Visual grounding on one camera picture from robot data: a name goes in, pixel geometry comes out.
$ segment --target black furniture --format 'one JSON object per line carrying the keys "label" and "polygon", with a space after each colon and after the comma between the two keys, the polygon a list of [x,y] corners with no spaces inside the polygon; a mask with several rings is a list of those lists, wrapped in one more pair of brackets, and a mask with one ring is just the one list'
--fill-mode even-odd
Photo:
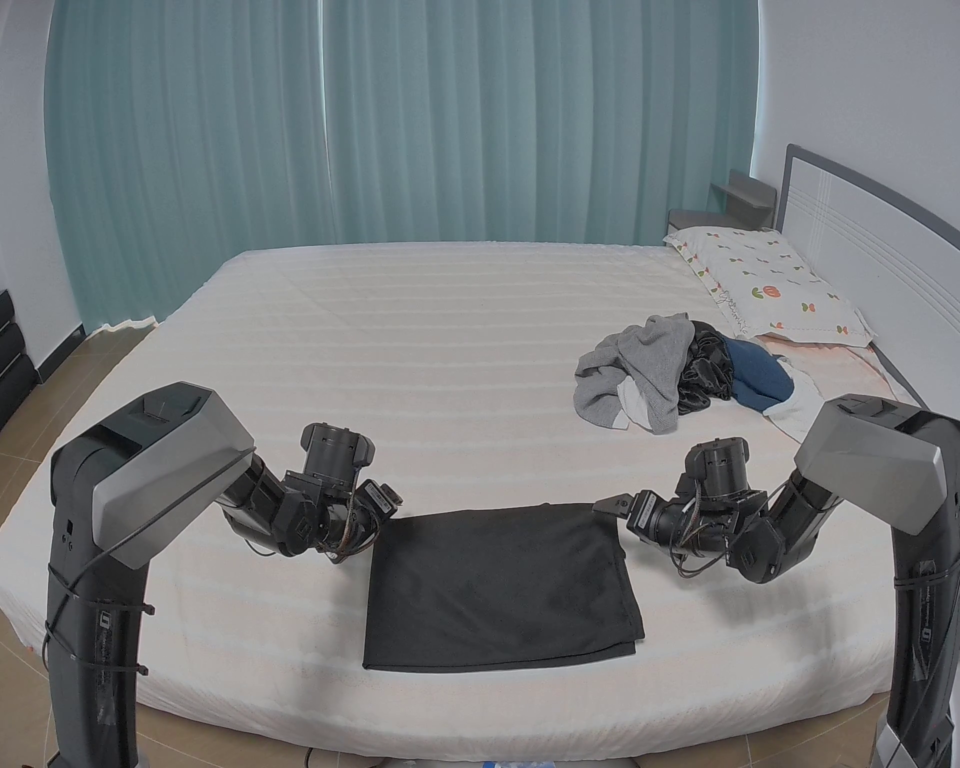
{"label": "black furniture", "polygon": [[20,407],[38,381],[23,333],[13,318],[10,291],[0,293],[0,428]]}
{"label": "black furniture", "polygon": [[711,194],[723,199],[723,213],[674,208],[667,214],[667,234],[687,227],[772,227],[777,209],[777,190],[739,171],[730,171],[729,179],[726,184],[710,185]]}

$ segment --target black satin cloth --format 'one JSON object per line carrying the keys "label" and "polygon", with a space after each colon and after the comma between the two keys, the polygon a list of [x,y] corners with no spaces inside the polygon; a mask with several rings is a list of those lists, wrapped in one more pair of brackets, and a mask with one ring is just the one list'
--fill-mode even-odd
{"label": "black satin cloth", "polygon": [[692,322],[693,341],[677,383],[677,410],[681,416],[709,408],[711,397],[733,397],[733,364],[727,354],[727,342],[712,325]]}
{"label": "black satin cloth", "polygon": [[643,623],[590,504],[392,519],[373,549],[366,669],[478,672],[628,656]]}

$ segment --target robotic arm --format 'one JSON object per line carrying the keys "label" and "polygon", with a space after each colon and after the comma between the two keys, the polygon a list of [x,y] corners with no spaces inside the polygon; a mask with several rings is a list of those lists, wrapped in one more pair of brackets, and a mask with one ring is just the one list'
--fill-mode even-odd
{"label": "robotic arm", "polygon": [[136,661],[150,560],[213,502],[247,541],[334,563],[370,546],[402,503],[357,474],[373,443],[328,424],[280,482],[216,393],[172,384],[128,403],[51,461],[54,536],[43,651],[60,751],[50,768],[148,768],[136,748]]}
{"label": "robotic arm", "polygon": [[[804,560],[843,499],[890,524],[896,655],[872,768],[950,766],[948,708],[960,651],[952,620],[960,587],[960,421],[880,397],[831,400],[772,504],[750,488],[748,459],[742,438],[695,445],[675,498],[641,491],[603,499],[594,510],[625,518],[685,577],[725,559],[757,584]],[[714,557],[685,566],[704,555]]]}

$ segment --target clothing pile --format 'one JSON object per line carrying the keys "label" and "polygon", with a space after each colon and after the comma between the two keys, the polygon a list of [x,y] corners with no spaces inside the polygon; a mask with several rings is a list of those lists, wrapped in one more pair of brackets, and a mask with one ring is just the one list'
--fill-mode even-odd
{"label": "clothing pile", "polygon": [[610,429],[633,422],[655,435],[718,397],[759,411],[802,442],[824,402],[786,358],[685,313],[652,315],[643,327],[611,334],[580,358],[574,375],[573,405],[583,419]]}

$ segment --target pillowcase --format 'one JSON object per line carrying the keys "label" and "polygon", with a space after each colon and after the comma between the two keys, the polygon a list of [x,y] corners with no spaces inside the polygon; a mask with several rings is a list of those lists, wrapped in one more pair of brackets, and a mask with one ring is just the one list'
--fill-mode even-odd
{"label": "pillowcase", "polygon": [[866,347],[873,339],[856,308],[779,232],[690,227],[663,242],[680,252],[743,336],[847,347]]}

